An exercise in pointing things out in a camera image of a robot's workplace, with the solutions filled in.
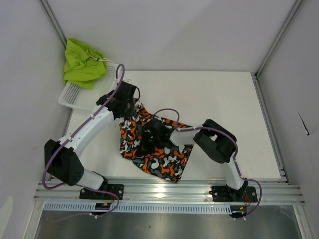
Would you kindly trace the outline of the lime green shorts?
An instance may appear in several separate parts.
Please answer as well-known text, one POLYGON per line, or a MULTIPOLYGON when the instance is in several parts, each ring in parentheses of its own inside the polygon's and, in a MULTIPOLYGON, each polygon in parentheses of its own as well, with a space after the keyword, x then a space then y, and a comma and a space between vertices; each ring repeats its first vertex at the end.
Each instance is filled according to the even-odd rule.
POLYGON ((72 83, 90 90, 97 80, 107 75, 105 55, 76 38, 67 39, 65 59, 64 84, 72 83))

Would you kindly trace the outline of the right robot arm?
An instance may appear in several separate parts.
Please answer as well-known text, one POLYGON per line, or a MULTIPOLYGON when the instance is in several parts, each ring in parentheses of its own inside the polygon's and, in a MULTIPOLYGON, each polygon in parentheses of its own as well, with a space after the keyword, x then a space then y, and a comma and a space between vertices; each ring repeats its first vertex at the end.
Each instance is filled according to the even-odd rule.
POLYGON ((142 133, 139 154, 155 152, 156 148, 198 145, 214 162, 221 164, 226 176, 226 186, 221 198, 228 201, 239 201, 246 194, 248 182, 242 176, 236 155, 238 145, 236 137, 213 120, 207 119, 196 127, 169 129, 158 119, 146 124, 142 133))

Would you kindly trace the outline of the white plastic basket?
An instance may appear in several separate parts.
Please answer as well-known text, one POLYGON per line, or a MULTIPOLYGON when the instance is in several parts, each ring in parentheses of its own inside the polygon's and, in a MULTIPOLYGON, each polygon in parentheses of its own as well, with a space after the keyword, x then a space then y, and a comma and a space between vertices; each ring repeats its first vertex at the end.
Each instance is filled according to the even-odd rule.
POLYGON ((106 76, 98 79, 91 89, 82 88, 74 83, 66 83, 58 103, 74 110, 91 111, 98 99, 104 95, 111 95, 117 84, 123 82, 131 83, 131 80, 124 79, 126 69, 115 63, 107 63, 106 76))

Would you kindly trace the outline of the orange camouflage shorts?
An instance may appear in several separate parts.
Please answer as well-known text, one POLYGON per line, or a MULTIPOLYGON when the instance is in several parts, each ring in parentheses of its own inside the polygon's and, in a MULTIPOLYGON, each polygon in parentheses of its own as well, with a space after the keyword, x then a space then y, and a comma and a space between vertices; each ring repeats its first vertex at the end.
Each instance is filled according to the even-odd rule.
POLYGON ((156 137, 150 134, 147 124, 156 119, 167 131, 172 131, 176 126, 181 128, 189 126, 167 118, 154 117, 140 100, 134 99, 134 103, 136 115, 119 122, 121 132, 119 153, 143 172, 178 183, 190 158, 193 145, 175 146, 170 142, 151 144, 149 140, 156 137))

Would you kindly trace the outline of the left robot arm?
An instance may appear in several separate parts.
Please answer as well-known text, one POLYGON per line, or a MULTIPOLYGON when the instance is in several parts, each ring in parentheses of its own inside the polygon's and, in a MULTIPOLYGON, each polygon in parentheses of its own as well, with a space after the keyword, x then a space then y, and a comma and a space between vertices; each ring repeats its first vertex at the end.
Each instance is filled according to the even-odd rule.
POLYGON ((97 100, 96 106, 74 132, 58 141, 50 139, 45 144, 45 168, 42 175, 45 189, 53 189, 45 183, 46 175, 51 174, 62 184, 90 189, 97 199, 107 196, 106 178, 85 169, 80 156, 88 144, 110 123, 116 119, 134 116, 134 94, 137 91, 138 87, 130 83, 119 83, 114 90, 97 100))

